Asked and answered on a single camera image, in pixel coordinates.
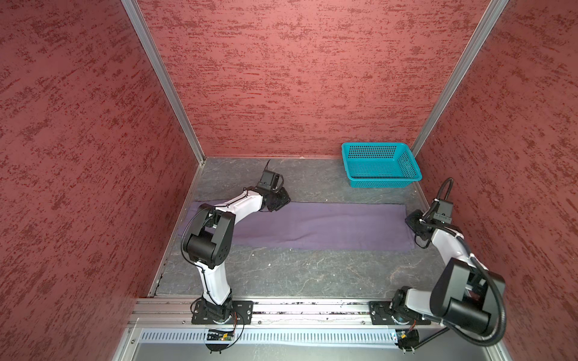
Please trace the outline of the purple trousers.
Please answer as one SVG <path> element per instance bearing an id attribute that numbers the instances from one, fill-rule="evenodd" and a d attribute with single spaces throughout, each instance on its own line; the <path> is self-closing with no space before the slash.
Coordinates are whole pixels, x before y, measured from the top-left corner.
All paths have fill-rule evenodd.
<path id="1" fill-rule="evenodd" d="M 413 249 L 413 233 L 405 223 L 406 207 L 388 204 L 290 202 L 268 211 L 256 192 L 227 201 L 194 202 L 178 228 L 176 243 L 187 240 L 189 224 L 203 224 L 209 239 L 233 218 L 233 245 L 309 251 L 391 251 Z"/>

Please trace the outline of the teal plastic basket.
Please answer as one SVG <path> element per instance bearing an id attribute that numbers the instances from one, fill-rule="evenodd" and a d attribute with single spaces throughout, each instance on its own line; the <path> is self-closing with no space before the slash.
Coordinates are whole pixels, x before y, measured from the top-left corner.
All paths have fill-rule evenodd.
<path id="1" fill-rule="evenodd" d="M 418 163 L 404 143 L 348 142 L 341 150 L 353 188 L 405 188 L 422 179 Z"/>

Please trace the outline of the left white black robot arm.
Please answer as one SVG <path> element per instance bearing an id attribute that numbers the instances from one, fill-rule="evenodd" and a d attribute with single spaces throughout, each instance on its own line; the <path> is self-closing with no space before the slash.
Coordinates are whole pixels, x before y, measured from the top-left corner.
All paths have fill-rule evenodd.
<path id="1" fill-rule="evenodd" d="M 253 213 L 278 211 L 290 202 L 284 187 L 250 187 L 221 204 L 203 203 L 198 207 L 185 227 L 181 253 L 200 274 L 203 294 L 198 303 L 209 320 L 227 323 L 233 316 L 232 289 L 224 262 L 230 253 L 235 225 Z"/>

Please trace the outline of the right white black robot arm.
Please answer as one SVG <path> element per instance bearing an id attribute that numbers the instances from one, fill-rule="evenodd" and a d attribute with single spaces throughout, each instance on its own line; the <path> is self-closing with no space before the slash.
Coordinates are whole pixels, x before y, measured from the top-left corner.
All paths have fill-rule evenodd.
<path id="1" fill-rule="evenodd" d="M 433 245 L 445 269 L 431 291 L 402 287 L 390 310 L 399 324 L 433 320 L 448 324 L 462 334 L 498 338 L 504 333 L 505 281 L 489 271 L 469 248 L 461 230 L 419 210 L 405 219 L 416 238 Z"/>

